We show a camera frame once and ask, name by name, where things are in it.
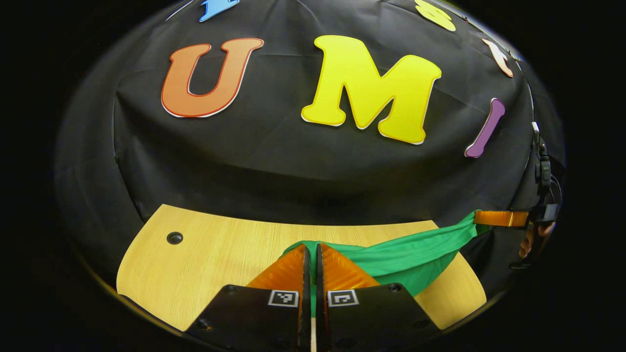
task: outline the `orange letter u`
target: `orange letter u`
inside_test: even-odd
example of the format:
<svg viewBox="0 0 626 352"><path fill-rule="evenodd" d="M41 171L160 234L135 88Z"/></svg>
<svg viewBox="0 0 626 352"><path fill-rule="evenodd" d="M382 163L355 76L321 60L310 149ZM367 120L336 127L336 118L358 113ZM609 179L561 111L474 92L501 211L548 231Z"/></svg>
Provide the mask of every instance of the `orange letter u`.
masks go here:
<svg viewBox="0 0 626 352"><path fill-rule="evenodd" d="M165 77L161 92L161 104L170 114L177 117L207 117L228 107L239 92L250 53L263 46L257 38L233 39L225 42L222 49L226 58L220 78L212 91L196 95L189 91L198 59L211 50L209 44L187 46L176 50L170 57L172 65Z"/></svg>

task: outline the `green cloth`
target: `green cloth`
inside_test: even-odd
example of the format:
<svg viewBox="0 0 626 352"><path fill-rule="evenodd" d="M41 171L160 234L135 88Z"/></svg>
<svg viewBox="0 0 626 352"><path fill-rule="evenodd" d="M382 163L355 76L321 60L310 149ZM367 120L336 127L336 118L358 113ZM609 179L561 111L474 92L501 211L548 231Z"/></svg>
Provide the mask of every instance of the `green cloth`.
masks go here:
<svg viewBox="0 0 626 352"><path fill-rule="evenodd" d="M398 282L412 296L431 284L452 262L456 253L479 233L488 231L485 225L474 224L475 211L456 225L419 232L371 247L331 244L380 284ZM317 282L317 245L321 241L300 241L287 248L283 255L304 244L310 252L311 315L315 316Z"/></svg>

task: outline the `human hand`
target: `human hand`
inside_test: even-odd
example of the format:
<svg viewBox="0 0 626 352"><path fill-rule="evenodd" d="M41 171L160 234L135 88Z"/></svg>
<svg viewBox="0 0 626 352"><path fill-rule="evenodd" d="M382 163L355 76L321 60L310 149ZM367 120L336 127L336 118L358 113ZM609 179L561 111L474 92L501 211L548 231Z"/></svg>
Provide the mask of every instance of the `human hand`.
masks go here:
<svg viewBox="0 0 626 352"><path fill-rule="evenodd" d="M539 225L539 236L548 237L552 233L552 230L554 230L555 224L556 222L553 222L548 227L543 227ZM521 248L519 254L522 259L524 259L528 255L528 253L530 253L531 249L533 249L534 239L534 226L531 226L528 228L528 231L526 231L526 238L520 244Z"/></svg>

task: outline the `yellow letter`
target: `yellow letter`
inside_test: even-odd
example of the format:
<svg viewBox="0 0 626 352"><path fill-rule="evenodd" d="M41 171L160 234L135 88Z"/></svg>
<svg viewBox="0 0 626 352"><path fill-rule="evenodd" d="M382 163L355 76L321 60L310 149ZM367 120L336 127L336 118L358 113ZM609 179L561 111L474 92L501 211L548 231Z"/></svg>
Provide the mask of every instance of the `yellow letter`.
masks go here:
<svg viewBox="0 0 626 352"><path fill-rule="evenodd" d="M432 22L435 22L436 24L442 26L448 31L456 31L456 27L454 26L454 23L452 23L452 19L450 18L450 16L448 16L447 13L443 12L442 9L438 9L435 6L422 0L415 0L415 3L417 4L415 8L426 19L430 19Z"/></svg>
<svg viewBox="0 0 626 352"><path fill-rule="evenodd" d="M302 109L307 122L339 126L346 113L339 108L345 86L354 121L361 130L369 126L393 99L389 116L378 124L381 135L412 144L426 138L424 117L434 81L441 70L415 55L401 58L380 77L362 41L343 36L321 36L316 47L324 51L322 71L313 104Z"/></svg>

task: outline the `letter m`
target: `letter m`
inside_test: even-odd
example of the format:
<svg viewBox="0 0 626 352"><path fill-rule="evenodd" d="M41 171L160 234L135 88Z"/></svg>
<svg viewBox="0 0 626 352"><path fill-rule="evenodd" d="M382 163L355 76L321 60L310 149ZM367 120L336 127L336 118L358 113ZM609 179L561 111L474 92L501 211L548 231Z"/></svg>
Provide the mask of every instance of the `letter m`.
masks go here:
<svg viewBox="0 0 626 352"><path fill-rule="evenodd" d="M378 131L411 144L424 142L428 100L434 81L441 77L434 63L407 55L381 77L365 44L358 39L321 36L315 46L324 51L324 60L313 104L302 109L305 121L343 124L346 113L339 102L345 86L358 128L367 128L393 100L389 116L378 123Z"/></svg>

